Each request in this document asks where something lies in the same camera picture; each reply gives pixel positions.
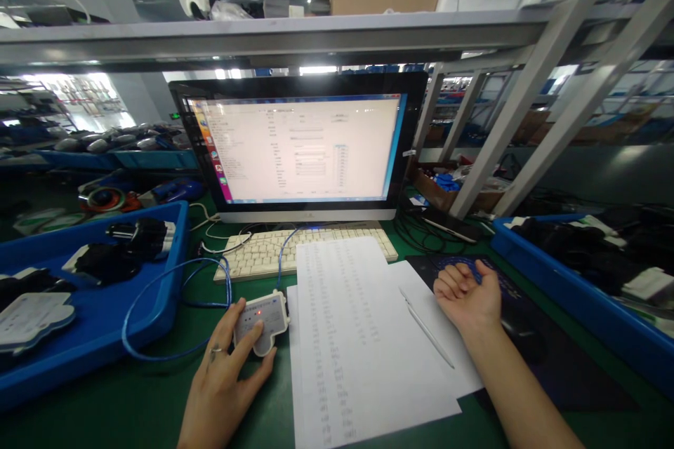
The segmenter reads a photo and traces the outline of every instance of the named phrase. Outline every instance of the hand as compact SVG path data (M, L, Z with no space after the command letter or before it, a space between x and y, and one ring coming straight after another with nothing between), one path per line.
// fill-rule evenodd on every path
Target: hand
M480 260L475 266L482 276L482 285L477 283L465 263L447 265L433 284L438 305L462 335L471 330L501 327L498 276Z
M179 449L223 449L272 373L276 347L249 379L238 380L253 344L262 335L262 321L255 324L231 355L227 353L234 325L245 306L243 298L231 305L211 336L187 397ZM211 352L211 349L222 351Z

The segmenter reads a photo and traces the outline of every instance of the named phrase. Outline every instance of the mouse pad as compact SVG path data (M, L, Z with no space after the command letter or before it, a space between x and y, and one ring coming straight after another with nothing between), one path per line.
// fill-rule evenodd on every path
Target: mouse pad
M520 290L486 255L428 255L405 258L432 290L437 273L448 264L466 263L480 279L476 260L496 270L501 285L503 314L517 316L542 337L535 363L527 363L560 410L601 411L638 410L638 404L603 371L538 305ZM486 390L475 393L478 400L493 409Z

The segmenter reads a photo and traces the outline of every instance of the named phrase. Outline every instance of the forearm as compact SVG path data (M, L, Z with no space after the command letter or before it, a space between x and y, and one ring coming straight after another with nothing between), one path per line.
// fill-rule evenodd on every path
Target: forearm
M500 326L462 336L511 447L583 447Z

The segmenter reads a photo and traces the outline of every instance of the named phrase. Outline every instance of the paper sheet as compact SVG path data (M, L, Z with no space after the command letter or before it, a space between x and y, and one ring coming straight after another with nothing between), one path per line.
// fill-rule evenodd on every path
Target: paper sheet
M447 371L451 378L452 395L461 398L482 389L484 385L463 344L461 334L444 315L435 301L435 295L428 289L423 279L408 262L388 265L388 270L389 282L400 287L426 328L451 359L454 369L448 366Z
M304 408L302 402L302 367L300 364L300 313L298 311L297 286L286 290L290 326L291 379L293 381L293 420L295 424L295 449L308 449L304 440Z
M298 447L330 449L460 413L446 364L384 284L373 238L299 245L297 268Z

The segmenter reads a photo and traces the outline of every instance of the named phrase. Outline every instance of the smartphone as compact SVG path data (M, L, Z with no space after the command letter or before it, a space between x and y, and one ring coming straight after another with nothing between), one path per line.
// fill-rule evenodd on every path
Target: smartphone
M426 210L421 213L421 219L426 221L429 225L440 228L441 230L469 243L476 243L482 238L482 230L480 228L464 223L460 219L456 219L433 207L427 207Z

